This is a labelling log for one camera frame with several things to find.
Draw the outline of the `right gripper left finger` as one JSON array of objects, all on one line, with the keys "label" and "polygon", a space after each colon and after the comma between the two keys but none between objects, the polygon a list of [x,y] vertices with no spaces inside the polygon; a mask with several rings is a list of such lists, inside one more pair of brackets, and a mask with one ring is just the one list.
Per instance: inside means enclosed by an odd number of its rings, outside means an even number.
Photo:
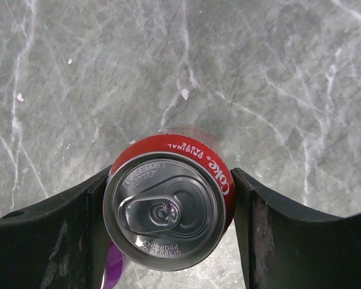
[{"label": "right gripper left finger", "polygon": [[0,288],[100,288],[109,170],[0,218]]}]

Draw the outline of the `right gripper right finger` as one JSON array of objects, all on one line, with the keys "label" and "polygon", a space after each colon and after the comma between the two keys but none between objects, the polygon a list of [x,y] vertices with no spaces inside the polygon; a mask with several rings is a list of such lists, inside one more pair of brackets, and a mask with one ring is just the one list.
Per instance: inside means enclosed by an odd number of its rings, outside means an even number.
[{"label": "right gripper right finger", "polygon": [[247,288],[361,288],[361,213],[304,206],[235,168],[235,229]]}]

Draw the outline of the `purple soda can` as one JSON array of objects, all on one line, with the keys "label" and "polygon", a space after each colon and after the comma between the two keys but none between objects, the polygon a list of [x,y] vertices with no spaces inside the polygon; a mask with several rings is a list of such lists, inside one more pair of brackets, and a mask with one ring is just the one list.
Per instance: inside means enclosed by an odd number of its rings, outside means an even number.
[{"label": "purple soda can", "polygon": [[101,288],[113,289],[119,282],[128,264],[126,255],[111,241],[106,256]]}]

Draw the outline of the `red cola can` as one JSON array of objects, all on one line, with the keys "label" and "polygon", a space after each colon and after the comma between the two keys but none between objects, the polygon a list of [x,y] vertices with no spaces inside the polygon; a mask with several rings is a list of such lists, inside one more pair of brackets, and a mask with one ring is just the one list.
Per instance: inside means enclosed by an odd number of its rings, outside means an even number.
[{"label": "red cola can", "polygon": [[211,134],[165,129],[126,148],[103,198],[112,242],[149,269],[190,268],[217,247],[235,212],[235,184]]}]

